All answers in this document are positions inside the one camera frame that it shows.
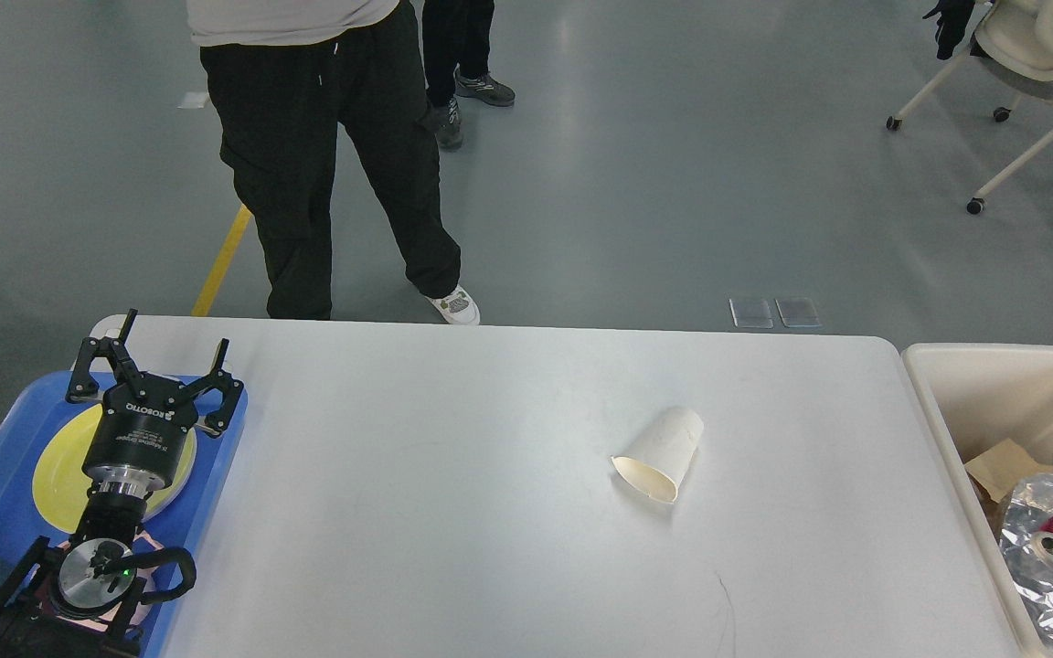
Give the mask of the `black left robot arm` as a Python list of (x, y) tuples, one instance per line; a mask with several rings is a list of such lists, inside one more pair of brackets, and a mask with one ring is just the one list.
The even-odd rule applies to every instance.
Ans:
[(0, 657), (157, 657), (238, 447), (245, 384), (143, 370), (116, 337), (0, 426)]

